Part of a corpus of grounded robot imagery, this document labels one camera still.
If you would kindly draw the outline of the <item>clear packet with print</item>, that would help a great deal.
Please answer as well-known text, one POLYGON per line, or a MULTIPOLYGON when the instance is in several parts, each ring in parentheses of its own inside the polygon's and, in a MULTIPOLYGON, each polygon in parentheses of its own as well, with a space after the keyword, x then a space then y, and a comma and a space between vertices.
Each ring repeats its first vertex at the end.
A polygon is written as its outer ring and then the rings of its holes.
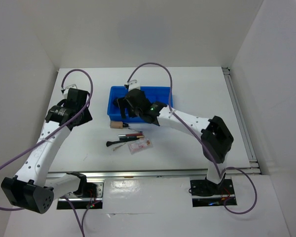
POLYGON ((152 148, 152 143, 148 138, 140 138, 139 140, 132 141, 128 144, 128 148, 130 151, 130 154, 135 154, 141 151, 144 151, 146 149, 152 148))

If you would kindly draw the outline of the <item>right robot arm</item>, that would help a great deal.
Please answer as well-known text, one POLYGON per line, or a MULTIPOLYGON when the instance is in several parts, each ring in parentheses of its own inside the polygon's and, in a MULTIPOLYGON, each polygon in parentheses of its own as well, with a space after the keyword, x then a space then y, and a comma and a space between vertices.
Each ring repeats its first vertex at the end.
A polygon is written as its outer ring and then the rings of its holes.
POLYGON ((201 118, 173 109, 170 105, 154 103, 139 89, 116 98, 113 104, 120 109, 122 118, 126 112, 131 118, 140 117, 144 122, 166 126, 194 136, 201 144, 203 155, 209 161, 205 177, 206 190, 212 194, 222 189, 225 178, 226 157, 234 141, 221 117, 201 118))

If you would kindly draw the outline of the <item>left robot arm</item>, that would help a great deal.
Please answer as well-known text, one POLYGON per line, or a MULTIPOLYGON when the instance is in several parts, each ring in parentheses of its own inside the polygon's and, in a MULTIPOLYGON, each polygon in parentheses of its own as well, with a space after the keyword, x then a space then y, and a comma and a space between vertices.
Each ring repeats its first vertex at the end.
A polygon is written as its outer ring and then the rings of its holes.
POLYGON ((66 89, 66 97, 52 106, 45 117, 41 135, 23 166, 14 177, 5 177, 1 188, 13 206, 44 214, 53 200, 68 193, 82 197, 87 193, 87 178, 68 172, 61 178, 47 181, 50 167, 72 129, 92 120, 88 110, 89 92, 66 89))

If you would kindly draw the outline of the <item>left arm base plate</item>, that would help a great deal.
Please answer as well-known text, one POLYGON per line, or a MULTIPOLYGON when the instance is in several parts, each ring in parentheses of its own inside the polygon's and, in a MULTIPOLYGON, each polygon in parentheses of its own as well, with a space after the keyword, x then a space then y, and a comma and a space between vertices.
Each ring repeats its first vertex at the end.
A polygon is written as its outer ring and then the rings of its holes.
POLYGON ((103 208, 104 181, 88 181, 84 193, 78 197, 73 193, 68 193, 65 197, 77 210, 102 209, 103 208))

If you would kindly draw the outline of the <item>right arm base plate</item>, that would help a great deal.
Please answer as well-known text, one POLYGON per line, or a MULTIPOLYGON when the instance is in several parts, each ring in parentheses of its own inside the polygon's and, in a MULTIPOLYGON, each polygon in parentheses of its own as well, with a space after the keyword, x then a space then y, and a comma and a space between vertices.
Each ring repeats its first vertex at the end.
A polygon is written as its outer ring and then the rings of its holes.
POLYGON ((237 205, 235 190, 231 179, 224 179, 222 184, 216 186, 205 179, 190 180, 190 188, 193 207, 214 207, 237 205))

